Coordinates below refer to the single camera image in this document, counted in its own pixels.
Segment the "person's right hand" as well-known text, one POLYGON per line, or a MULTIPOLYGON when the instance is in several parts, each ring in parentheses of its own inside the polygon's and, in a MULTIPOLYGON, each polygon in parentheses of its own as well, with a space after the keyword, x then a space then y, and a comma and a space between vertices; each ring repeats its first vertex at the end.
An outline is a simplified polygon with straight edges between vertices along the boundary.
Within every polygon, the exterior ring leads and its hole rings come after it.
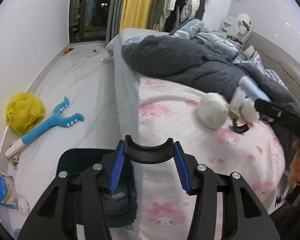
POLYGON ((296 154, 290 164, 288 182, 292 187, 296 187, 296 185, 300 183, 300 139, 293 142, 293 147, 296 149, 296 154))

